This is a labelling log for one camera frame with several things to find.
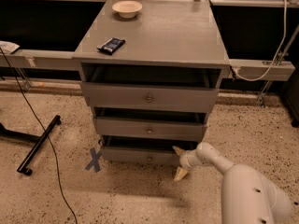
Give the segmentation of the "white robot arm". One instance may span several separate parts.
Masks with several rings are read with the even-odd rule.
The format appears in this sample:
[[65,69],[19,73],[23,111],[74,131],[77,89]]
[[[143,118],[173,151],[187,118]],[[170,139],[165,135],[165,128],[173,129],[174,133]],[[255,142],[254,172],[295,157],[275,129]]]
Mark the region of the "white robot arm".
[[290,216],[288,194],[256,169],[233,163],[205,142],[193,150],[173,149],[179,156],[175,181],[195,167],[214,166],[222,174],[222,224],[280,224]]

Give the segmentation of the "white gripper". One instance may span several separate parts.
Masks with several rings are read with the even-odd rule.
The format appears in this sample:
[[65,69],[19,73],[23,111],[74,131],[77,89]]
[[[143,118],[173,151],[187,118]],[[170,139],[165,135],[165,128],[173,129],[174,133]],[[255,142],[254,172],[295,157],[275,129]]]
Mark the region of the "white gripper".
[[191,170],[194,167],[197,167],[200,164],[200,160],[197,157],[196,150],[185,150],[173,146],[173,149],[175,150],[176,154],[179,155],[179,162],[180,166],[177,168],[174,181],[179,182],[187,173],[187,170]]

